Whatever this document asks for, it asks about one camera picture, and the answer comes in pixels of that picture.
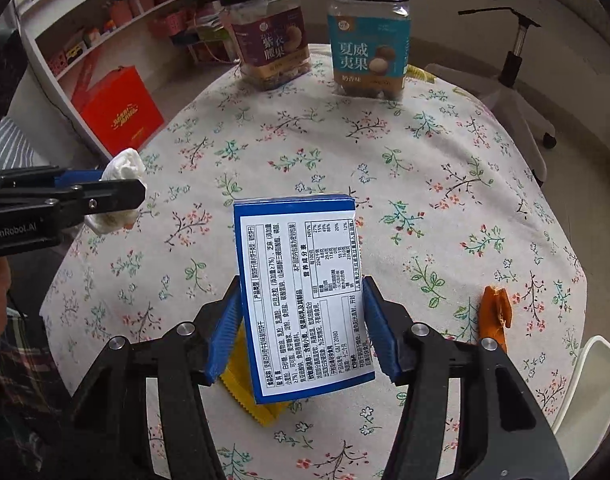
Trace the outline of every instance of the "floral pattern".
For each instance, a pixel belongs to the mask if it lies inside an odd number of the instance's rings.
[[[509,357],[553,422],[580,353],[586,279],[514,142],[430,75],[408,77],[399,102],[333,95],[328,50],[311,51],[312,71],[272,92],[236,70],[211,84],[143,150],[133,229],[81,229],[42,307],[65,384],[76,388],[111,336],[158,337],[222,297],[238,273],[234,200],[341,192],[356,201],[364,273],[414,320],[475,343],[485,286],[506,288]],[[363,480],[382,475],[406,388],[377,371],[290,402],[267,428],[219,383],[201,396],[228,480]],[[450,396],[440,476],[458,404]],[[168,476],[158,413],[148,400],[154,468]]]

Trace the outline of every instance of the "bolt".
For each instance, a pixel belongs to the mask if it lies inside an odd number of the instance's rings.
[[[178,332],[178,335],[192,335],[194,330],[194,324],[188,321],[181,323],[176,327],[176,332]]]
[[[412,332],[419,337],[423,337],[429,333],[429,327],[423,323],[415,323],[412,325]]]
[[[109,339],[109,348],[112,350],[120,350],[123,346],[125,346],[125,341],[126,339],[121,335],[114,336]]]
[[[489,351],[493,351],[493,350],[496,350],[498,348],[498,343],[496,342],[496,339],[492,339],[490,337],[485,337],[484,339],[482,339],[480,341],[480,345],[485,350],[489,350]]]

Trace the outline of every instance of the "crumpled tissue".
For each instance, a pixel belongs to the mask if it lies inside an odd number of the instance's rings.
[[[145,165],[140,155],[133,148],[127,148],[116,155],[102,172],[101,180],[139,179],[145,189]],[[113,213],[99,213],[85,216],[85,224],[97,235],[105,235],[123,227],[131,229],[138,219],[138,210],[117,211]]]

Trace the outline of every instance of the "plastic jar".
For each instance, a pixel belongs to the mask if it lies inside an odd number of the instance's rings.
[[[236,43],[241,72],[262,90],[309,72],[300,0],[220,0],[220,20]]]
[[[409,0],[332,0],[327,22],[336,93],[399,98],[409,52]]]

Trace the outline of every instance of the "white nutrition label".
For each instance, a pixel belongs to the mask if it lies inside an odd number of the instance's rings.
[[[241,217],[262,396],[373,372],[355,211]]]

